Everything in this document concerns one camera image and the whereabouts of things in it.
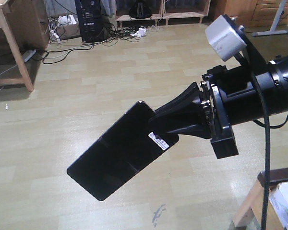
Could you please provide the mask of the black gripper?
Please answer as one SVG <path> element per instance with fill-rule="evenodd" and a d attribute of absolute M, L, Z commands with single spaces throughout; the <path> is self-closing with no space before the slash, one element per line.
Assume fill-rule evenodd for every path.
<path fill-rule="evenodd" d="M 232 126 L 262 117 L 262 105 L 251 83 L 251 71 L 243 66 L 228 70 L 219 65 L 208 70 L 202 79 L 204 98 L 211 102 L 211 134 L 202 125 L 174 128 L 167 133 L 212 138 L 211 145 L 218 159 L 238 155 Z M 191 83 L 179 96 L 156 109 L 149 122 L 171 115 L 199 114 L 203 111 L 200 96 L 198 84 Z"/>

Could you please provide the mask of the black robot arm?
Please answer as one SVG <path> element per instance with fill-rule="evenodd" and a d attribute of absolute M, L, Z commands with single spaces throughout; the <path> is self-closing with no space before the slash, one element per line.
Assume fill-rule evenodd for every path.
<path fill-rule="evenodd" d="M 211 141 L 217 158 L 238 154 L 233 125 L 263 117 L 252 77 L 269 115 L 288 111 L 288 56 L 233 69 L 216 66 L 175 99 L 156 109 L 148 125 L 154 134 L 183 134 Z"/>

